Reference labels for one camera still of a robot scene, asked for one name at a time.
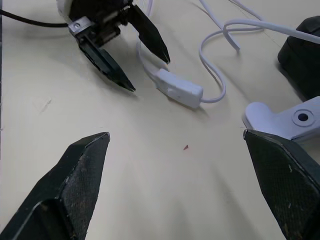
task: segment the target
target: table surface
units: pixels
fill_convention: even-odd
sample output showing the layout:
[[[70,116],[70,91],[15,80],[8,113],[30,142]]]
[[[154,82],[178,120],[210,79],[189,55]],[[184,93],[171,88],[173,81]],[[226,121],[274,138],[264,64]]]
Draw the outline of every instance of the table surface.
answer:
[[[251,18],[228,0],[208,3],[221,21]],[[267,21],[294,28],[320,8],[318,0],[243,3]],[[170,70],[214,97],[220,90],[198,47],[218,27],[197,6],[197,0],[159,0],[152,21],[167,44]],[[5,0],[3,9],[62,21],[54,0]],[[105,48],[135,94],[104,82],[67,29],[3,18],[0,230],[68,145],[110,132],[87,240],[284,240],[242,139],[242,115],[251,102],[274,112],[301,103],[277,67],[287,36],[235,34],[240,55],[223,37],[208,44],[206,56],[228,77],[227,95],[192,111],[155,89],[136,60],[135,31],[129,26],[122,33]],[[304,147],[320,156],[312,143]]]

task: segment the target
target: robotic arm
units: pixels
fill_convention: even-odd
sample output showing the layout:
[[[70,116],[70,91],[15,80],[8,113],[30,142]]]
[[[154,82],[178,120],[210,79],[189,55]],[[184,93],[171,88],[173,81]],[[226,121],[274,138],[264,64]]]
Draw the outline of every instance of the robotic arm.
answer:
[[[57,0],[57,5],[81,51],[117,85],[132,92],[136,90],[111,55],[100,49],[121,33],[119,25],[132,24],[143,44],[170,63],[168,49],[158,29],[133,0]]]

